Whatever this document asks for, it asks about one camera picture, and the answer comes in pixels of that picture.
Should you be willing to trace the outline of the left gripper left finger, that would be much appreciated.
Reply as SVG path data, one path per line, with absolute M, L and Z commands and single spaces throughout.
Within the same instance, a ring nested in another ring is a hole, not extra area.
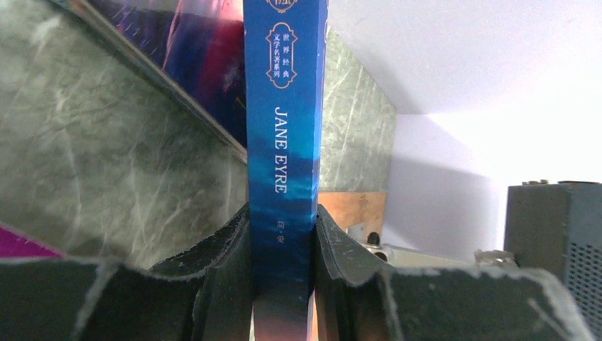
M 1 261 L 2 340 L 247 340 L 249 209 L 150 269 L 100 258 Z

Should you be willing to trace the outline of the Jane Eyre book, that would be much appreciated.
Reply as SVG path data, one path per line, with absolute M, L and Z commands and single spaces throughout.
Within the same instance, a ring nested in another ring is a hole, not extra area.
M 327 1 L 243 4 L 257 340 L 311 336 L 327 17 Z

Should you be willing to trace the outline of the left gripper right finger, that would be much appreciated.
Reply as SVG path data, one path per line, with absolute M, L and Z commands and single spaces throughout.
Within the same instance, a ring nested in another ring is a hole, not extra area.
M 571 294 L 547 271 L 396 268 L 317 211 L 321 340 L 592 340 Z

